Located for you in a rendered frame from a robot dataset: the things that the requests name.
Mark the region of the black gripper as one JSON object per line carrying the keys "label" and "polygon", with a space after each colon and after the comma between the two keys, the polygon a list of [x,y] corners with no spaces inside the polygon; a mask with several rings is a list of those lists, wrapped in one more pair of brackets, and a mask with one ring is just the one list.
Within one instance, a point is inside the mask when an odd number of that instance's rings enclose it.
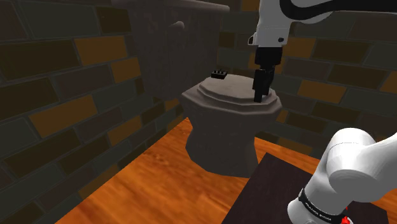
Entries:
{"label": "black gripper", "polygon": [[261,102],[264,95],[268,95],[274,79],[275,69],[281,63],[282,47],[258,47],[255,52],[254,63],[261,69],[254,73],[253,90],[254,102]]}

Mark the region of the small black box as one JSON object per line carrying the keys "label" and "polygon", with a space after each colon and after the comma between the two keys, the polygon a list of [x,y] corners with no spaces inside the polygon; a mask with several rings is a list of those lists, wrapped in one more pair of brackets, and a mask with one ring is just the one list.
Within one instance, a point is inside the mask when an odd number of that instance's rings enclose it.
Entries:
{"label": "small black box", "polygon": [[211,73],[211,78],[216,78],[216,79],[224,80],[224,79],[226,78],[227,74],[228,74],[227,71],[224,71],[224,70],[222,70],[222,69],[217,69],[217,70],[214,70],[214,71]]}

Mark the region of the grey toilet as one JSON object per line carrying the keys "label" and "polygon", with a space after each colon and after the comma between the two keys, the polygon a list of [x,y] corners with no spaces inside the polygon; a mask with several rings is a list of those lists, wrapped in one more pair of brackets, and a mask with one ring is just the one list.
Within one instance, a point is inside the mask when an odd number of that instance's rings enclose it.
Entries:
{"label": "grey toilet", "polygon": [[252,78],[211,78],[229,7],[199,0],[111,2],[129,14],[145,91],[177,99],[189,118],[191,160],[209,172],[250,177],[258,165],[254,137],[274,122],[282,104],[273,90],[254,102]]}

